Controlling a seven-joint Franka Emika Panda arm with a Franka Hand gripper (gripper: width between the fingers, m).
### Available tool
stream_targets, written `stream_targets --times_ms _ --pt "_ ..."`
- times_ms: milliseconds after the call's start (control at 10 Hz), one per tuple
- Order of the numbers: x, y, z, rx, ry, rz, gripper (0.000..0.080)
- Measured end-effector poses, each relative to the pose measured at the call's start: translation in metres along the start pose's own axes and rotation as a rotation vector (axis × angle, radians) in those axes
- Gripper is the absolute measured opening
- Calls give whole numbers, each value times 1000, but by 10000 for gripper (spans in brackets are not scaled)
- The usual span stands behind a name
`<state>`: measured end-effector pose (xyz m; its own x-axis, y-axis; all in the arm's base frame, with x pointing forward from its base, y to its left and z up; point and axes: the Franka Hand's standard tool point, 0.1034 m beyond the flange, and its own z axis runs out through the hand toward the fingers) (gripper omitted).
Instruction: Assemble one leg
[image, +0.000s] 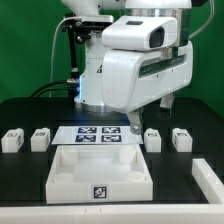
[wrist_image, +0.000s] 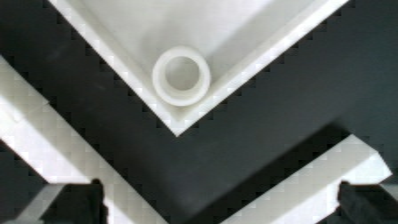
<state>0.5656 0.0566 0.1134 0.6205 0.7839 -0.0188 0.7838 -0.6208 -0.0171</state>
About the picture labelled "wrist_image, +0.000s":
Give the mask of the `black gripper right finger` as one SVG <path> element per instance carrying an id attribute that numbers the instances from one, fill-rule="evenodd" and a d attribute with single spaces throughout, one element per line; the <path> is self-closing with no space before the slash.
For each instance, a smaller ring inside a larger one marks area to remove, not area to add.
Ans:
<path id="1" fill-rule="evenodd" d="M 398 183 L 340 184 L 338 208 L 322 224 L 398 224 Z"/>

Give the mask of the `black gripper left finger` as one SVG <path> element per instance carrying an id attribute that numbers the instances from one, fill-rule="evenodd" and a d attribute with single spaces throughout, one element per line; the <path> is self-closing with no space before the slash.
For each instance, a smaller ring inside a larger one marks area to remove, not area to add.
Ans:
<path id="1" fill-rule="evenodd" d="M 49 184 L 18 215 L 17 224 L 109 224 L 104 199 L 98 179 L 86 184 Z"/>

